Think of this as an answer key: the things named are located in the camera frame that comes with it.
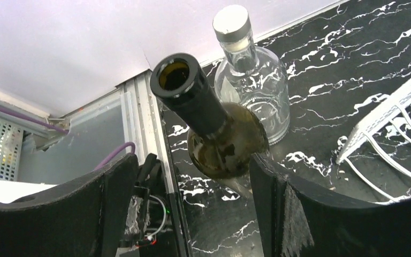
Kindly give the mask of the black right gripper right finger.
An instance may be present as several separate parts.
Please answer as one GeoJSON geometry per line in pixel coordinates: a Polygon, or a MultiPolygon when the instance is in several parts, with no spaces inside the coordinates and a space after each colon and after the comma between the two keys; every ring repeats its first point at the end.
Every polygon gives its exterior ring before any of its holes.
{"type": "Polygon", "coordinates": [[[249,172],[265,256],[411,256],[411,199],[351,198],[260,154],[249,172]]]}

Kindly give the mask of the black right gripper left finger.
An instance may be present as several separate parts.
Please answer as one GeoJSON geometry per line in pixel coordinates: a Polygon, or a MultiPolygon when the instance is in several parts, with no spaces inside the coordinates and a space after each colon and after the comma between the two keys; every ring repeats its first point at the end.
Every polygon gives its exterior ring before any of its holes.
{"type": "Polygon", "coordinates": [[[115,256],[138,175],[126,154],[81,177],[0,203],[0,256],[115,256]]]}

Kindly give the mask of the dark green wine bottle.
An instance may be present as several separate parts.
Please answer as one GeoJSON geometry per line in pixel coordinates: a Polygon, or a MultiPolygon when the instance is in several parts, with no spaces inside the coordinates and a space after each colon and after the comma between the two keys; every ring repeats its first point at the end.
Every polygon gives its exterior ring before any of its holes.
{"type": "Polygon", "coordinates": [[[256,115],[237,103],[221,103],[192,55],[162,59],[152,72],[150,89],[188,125],[188,153],[207,177],[241,177],[248,173],[253,153],[269,154],[268,138],[256,115]]]}

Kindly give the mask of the clear glass bottle silver cap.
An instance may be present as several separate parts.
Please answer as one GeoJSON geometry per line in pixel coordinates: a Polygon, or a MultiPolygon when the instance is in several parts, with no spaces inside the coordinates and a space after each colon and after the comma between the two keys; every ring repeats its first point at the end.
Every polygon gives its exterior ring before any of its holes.
{"type": "Polygon", "coordinates": [[[222,8],[212,26],[225,54],[214,78],[217,97],[251,110],[263,124],[269,144],[278,143],[290,125],[285,65],[275,53],[255,45],[245,7],[222,8]]]}

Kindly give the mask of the white perforated storage basket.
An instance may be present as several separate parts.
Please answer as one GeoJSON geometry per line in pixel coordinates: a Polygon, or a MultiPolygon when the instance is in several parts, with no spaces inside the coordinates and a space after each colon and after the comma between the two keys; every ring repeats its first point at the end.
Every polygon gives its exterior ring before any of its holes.
{"type": "Polygon", "coordinates": [[[0,180],[18,180],[23,134],[23,129],[0,121],[0,180]]]}

